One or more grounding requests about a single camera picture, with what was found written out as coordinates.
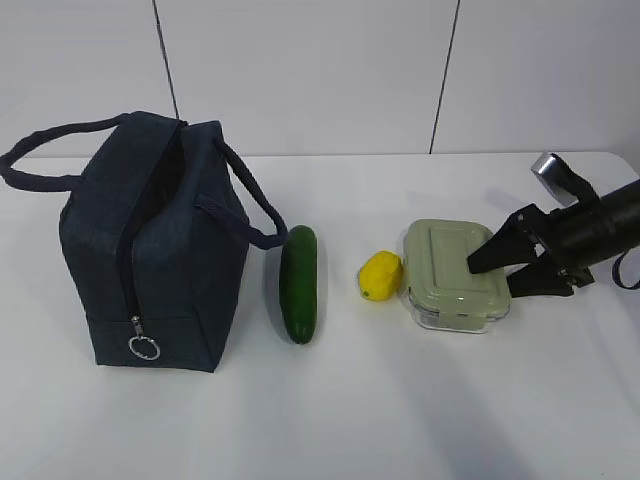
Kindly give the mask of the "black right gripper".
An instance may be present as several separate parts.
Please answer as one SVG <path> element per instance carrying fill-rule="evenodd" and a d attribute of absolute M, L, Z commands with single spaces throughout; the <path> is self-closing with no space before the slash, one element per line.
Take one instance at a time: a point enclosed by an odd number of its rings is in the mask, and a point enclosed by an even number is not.
<path fill-rule="evenodd" d="M 467 264 L 472 274 L 526 265 L 507 276 L 513 298 L 569 297 L 576 288 L 594 282 L 587 262 L 588 250 L 607 232 L 600 199 L 549 213 L 529 204 L 511 214 L 489 240 L 468 256 Z M 540 256 L 536 245 L 544 249 Z"/>

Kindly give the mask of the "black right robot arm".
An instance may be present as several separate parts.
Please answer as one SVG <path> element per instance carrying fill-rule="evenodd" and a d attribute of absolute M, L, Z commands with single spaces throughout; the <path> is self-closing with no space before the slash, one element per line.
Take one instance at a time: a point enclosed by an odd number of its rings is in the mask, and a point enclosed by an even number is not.
<path fill-rule="evenodd" d="M 529 204 L 468 256 L 473 274 L 510 265 L 512 297 L 568 297 L 594 282 L 589 268 L 639 246 L 639 182 L 603 197 L 596 194 L 564 209 L 543 212 Z"/>

